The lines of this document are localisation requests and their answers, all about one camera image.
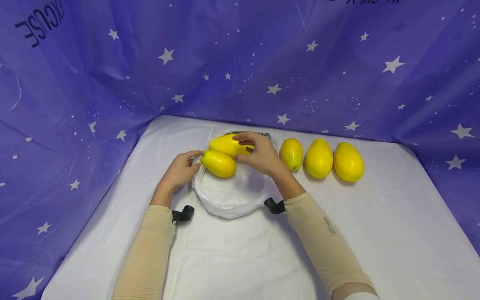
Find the blue backdrop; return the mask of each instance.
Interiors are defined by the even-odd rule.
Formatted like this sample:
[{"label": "blue backdrop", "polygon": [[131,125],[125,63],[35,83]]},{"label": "blue backdrop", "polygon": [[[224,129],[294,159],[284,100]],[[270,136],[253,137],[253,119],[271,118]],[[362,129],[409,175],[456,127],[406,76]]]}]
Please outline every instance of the blue backdrop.
[{"label": "blue backdrop", "polygon": [[0,7],[1,299],[40,298],[160,114],[404,144],[480,251],[477,0]]}]

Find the star pattern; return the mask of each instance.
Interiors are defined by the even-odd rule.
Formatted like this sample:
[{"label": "star pattern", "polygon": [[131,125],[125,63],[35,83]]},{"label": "star pattern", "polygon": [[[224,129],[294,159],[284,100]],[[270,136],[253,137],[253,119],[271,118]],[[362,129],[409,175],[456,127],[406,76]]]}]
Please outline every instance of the star pattern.
[{"label": "star pattern", "polygon": [[35,277],[32,278],[32,281],[28,284],[28,286],[16,294],[13,294],[12,297],[16,297],[16,300],[23,300],[27,297],[35,296],[36,288],[42,282],[45,277],[40,278],[39,280],[35,280]]},{"label": "star pattern", "polygon": [[448,169],[451,170],[453,168],[462,168],[462,163],[464,163],[466,159],[459,159],[456,155],[452,160],[447,160],[446,163],[448,164]]},{"label": "star pattern", "polygon": [[287,123],[288,121],[290,121],[289,118],[287,118],[287,114],[283,115],[283,116],[277,116],[278,117],[278,121],[277,123],[282,123],[283,125],[285,125],[285,123]]},{"label": "star pattern", "polygon": [[49,224],[48,222],[45,222],[45,224],[43,224],[43,226],[37,227],[37,229],[38,229],[37,235],[39,235],[42,232],[47,232],[48,229],[50,228],[50,226],[52,226],[52,225]]},{"label": "star pattern", "polygon": [[353,121],[350,125],[347,125],[347,126],[344,126],[345,127],[345,130],[353,130],[355,131],[355,129],[357,127],[359,127],[361,124],[355,124],[355,121]]},{"label": "star pattern", "polygon": [[70,184],[70,191],[73,190],[73,189],[78,189],[79,184],[80,184],[80,181],[75,179],[75,182]]},{"label": "star pattern", "polygon": [[276,93],[277,93],[278,91],[280,91],[280,90],[283,90],[283,89],[282,89],[282,88],[279,88],[279,87],[278,87],[278,84],[275,84],[274,86],[269,86],[269,87],[268,87],[268,92],[267,92],[267,94],[272,93],[272,94],[276,95]]},{"label": "star pattern", "polygon": [[450,132],[455,133],[460,139],[463,139],[464,137],[474,137],[470,134],[470,130],[472,129],[472,127],[463,128],[463,126],[459,124],[455,130],[451,130]]},{"label": "star pattern", "polygon": [[369,35],[370,35],[370,34],[368,34],[368,33],[365,32],[362,36],[360,36],[360,42],[361,42],[361,41],[366,41]]},{"label": "star pattern", "polygon": [[318,44],[315,44],[315,41],[313,41],[311,44],[307,44],[307,52],[308,51],[314,51],[315,50],[315,47],[317,47]]},{"label": "star pattern", "polygon": [[120,130],[119,134],[117,134],[117,139],[121,139],[122,141],[125,141],[125,136],[127,136],[127,134],[125,133],[125,130]]},{"label": "star pattern", "polygon": [[174,50],[175,49],[168,51],[167,48],[165,48],[165,50],[163,51],[163,54],[158,57],[159,59],[163,60],[164,66],[167,62],[169,62],[170,60],[173,60],[172,53]]},{"label": "star pattern", "polygon": [[183,95],[175,95],[172,99],[170,100],[175,100],[175,103],[181,102],[183,103]]},{"label": "star pattern", "polygon": [[91,124],[88,124],[88,127],[90,127],[90,131],[93,133],[93,135],[95,135],[96,133],[95,125],[96,125],[96,121]]},{"label": "star pattern", "polygon": [[404,64],[405,63],[400,62],[400,57],[397,57],[394,61],[386,61],[385,65],[387,65],[387,67],[382,73],[385,73],[387,71],[395,73],[396,69],[400,66],[403,66]]},{"label": "star pattern", "polygon": [[120,39],[117,34],[117,31],[113,31],[112,29],[110,29],[110,33],[108,35],[111,36],[113,40]]}]

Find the arm sleeve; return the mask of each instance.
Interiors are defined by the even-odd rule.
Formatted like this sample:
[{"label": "arm sleeve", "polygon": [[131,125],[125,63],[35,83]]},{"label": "arm sleeve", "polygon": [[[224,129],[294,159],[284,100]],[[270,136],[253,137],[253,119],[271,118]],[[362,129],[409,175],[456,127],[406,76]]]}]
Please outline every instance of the arm sleeve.
[{"label": "arm sleeve", "polygon": [[150,205],[113,290],[112,300],[158,300],[175,235],[171,210]]},{"label": "arm sleeve", "polygon": [[380,298],[370,293],[355,293],[346,297],[345,300],[380,300]]},{"label": "arm sleeve", "polygon": [[309,193],[287,199],[284,204],[287,220],[300,237],[330,299],[333,291],[345,283],[364,283],[374,289],[345,238]]}]

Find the mango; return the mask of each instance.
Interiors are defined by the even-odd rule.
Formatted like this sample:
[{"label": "mango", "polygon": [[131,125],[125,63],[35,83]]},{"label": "mango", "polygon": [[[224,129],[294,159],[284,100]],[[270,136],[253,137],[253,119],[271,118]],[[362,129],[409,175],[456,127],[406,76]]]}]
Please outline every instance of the mango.
[{"label": "mango", "polygon": [[235,155],[250,155],[250,152],[245,150],[246,146],[239,145],[238,141],[232,139],[236,134],[226,134],[213,139],[210,142],[209,149],[213,151],[218,151],[225,153],[231,158],[234,158]]},{"label": "mango", "polygon": [[310,175],[321,179],[332,170],[333,154],[324,139],[316,139],[305,155],[305,167]]},{"label": "mango", "polygon": [[213,150],[205,150],[200,162],[210,172],[222,178],[232,177],[237,170],[237,163],[233,158]]},{"label": "mango", "polygon": [[357,182],[364,172],[360,153],[349,143],[340,143],[333,157],[335,172],[348,182]]},{"label": "mango", "polygon": [[290,171],[297,171],[303,160],[303,148],[297,139],[286,139],[280,148],[280,157]]}]

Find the plastic bag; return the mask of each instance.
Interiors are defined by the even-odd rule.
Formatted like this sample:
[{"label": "plastic bag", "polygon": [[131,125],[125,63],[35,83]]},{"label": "plastic bag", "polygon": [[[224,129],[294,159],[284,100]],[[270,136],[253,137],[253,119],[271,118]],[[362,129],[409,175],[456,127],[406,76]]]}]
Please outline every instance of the plastic bag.
[{"label": "plastic bag", "polygon": [[[242,131],[226,132],[219,136]],[[276,150],[276,141],[268,133],[259,132],[272,142]],[[272,179],[249,166],[238,164],[232,178],[220,178],[208,171],[203,165],[192,180],[200,201],[213,215],[227,219],[245,216],[263,206],[264,201],[278,193]]]}]

